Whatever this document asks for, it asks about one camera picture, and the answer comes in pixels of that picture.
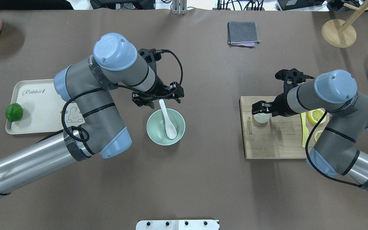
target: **green lime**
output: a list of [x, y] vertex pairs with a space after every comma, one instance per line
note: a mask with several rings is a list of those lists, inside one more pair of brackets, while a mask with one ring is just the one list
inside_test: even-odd
[[5, 111], [5, 117], [9, 122], [16, 122], [22, 119], [24, 110], [18, 103], [9, 105]]

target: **white spoon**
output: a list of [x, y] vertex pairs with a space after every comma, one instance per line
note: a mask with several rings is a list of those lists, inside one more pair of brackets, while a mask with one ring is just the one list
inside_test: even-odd
[[171, 140], [177, 137], [177, 131], [175, 130], [174, 125], [171, 123], [170, 118], [168, 118], [167, 109], [165, 108], [164, 100], [159, 100], [161, 111], [163, 111], [164, 120], [165, 120], [165, 132], [167, 133], [167, 137]]

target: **round wooden base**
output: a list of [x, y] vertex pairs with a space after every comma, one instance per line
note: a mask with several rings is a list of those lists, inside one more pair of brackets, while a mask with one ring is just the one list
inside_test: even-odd
[[356, 30], [349, 25], [346, 30], [341, 33], [337, 32], [345, 21], [340, 19], [332, 19], [325, 22], [322, 26], [323, 38], [330, 44], [339, 48], [347, 48], [356, 41]]

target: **gray cloth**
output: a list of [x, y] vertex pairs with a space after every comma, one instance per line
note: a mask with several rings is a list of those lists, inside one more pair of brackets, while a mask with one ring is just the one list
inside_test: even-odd
[[255, 47], [260, 43], [256, 22], [228, 22], [228, 44]]

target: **yellow lemon slice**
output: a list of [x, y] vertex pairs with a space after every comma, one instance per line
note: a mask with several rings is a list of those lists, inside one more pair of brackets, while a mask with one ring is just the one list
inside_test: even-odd
[[321, 109], [315, 109], [315, 110], [311, 110], [308, 112], [308, 120], [313, 123], [316, 124], [323, 116], [325, 112]]
[[317, 142], [317, 140], [319, 139], [320, 135], [322, 135], [323, 133], [323, 130], [319, 130], [317, 132], [315, 132], [313, 138], [314, 138], [314, 141]]

